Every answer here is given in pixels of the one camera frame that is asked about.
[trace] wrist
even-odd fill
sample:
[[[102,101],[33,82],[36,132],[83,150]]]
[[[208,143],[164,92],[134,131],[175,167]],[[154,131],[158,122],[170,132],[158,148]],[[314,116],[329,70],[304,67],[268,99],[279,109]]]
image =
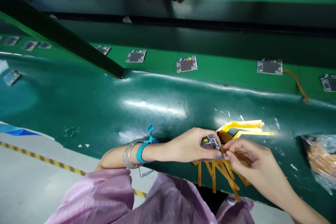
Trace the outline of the wrist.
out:
[[[152,161],[167,161],[165,143],[151,143],[148,144],[142,151],[142,159],[146,162]]]

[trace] hand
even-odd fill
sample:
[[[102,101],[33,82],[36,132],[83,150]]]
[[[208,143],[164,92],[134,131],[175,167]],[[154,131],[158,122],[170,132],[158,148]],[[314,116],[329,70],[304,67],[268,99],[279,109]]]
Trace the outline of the hand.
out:
[[[201,140],[213,134],[217,143],[221,146],[217,133],[209,129],[192,128],[182,135],[166,143],[167,161],[191,162],[198,159],[213,159],[221,156],[222,153],[215,149],[204,149],[201,147]]]
[[[296,195],[269,148],[244,138],[231,140],[223,148],[229,149],[225,159],[231,161],[232,168],[274,204],[284,209],[288,200]],[[251,160],[249,167],[232,153],[236,151],[244,152],[243,155]]]
[[[269,148],[244,138],[231,140],[223,148],[229,149],[225,159],[231,161],[232,168],[249,180],[265,198],[291,215],[295,223],[329,223],[294,192]],[[249,167],[233,154],[236,151],[244,152],[243,155],[251,160]]]

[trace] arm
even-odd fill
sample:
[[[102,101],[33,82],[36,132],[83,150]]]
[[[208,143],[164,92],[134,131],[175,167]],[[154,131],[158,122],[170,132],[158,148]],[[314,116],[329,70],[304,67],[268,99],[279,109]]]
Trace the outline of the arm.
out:
[[[209,134],[216,136],[219,146],[220,140],[215,131],[201,128],[192,128],[182,135],[174,138],[167,143],[153,143],[147,145],[142,152],[142,159],[151,161],[175,161],[175,162],[191,162],[198,159],[209,158],[213,159],[221,156],[222,153],[214,149],[204,149],[200,146],[203,137]],[[137,151],[142,143],[136,144],[130,154],[131,162],[138,164]],[[126,145],[120,146],[109,150],[101,158],[96,170],[111,169],[111,168],[124,168],[123,154]]]
[[[286,211],[296,224],[330,224],[322,215],[304,202],[293,190],[284,173],[267,147],[258,145],[244,138],[227,142],[229,149],[225,159],[231,166],[262,194]],[[251,160],[251,165],[243,165],[233,152],[242,151]]]

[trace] blue tape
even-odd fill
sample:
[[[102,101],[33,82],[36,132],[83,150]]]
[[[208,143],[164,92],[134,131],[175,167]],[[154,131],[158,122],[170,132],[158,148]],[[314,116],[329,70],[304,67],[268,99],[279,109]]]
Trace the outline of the blue tape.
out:
[[[31,131],[28,131],[26,129],[22,129],[13,125],[9,124],[0,124],[0,133],[7,133],[9,135],[40,135]]]

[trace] orange ribbon cable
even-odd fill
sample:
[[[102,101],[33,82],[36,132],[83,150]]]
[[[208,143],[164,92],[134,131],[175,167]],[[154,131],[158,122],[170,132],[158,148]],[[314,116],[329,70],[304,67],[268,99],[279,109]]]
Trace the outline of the orange ribbon cable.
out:
[[[289,70],[286,69],[286,68],[284,68],[283,71],[286,72],[286,73],[289,73],[290,76],[292,76],[292,77],[294,78],[294,80],[296,81],[296,84],[297,84],[298,88],[300,89],[300,91],[301,91],[303,97],[305,98],[307,104],[310,104],[310,101],[309,101],[309,99],[308,99],[308,96],[306,95],[305,91],[303,90],[303,88],[302,88],[302,86],[301,86],[301,84],[300,84],[299,78],[297,78],[295,74],[293,74],[291,71],[289,71]]]

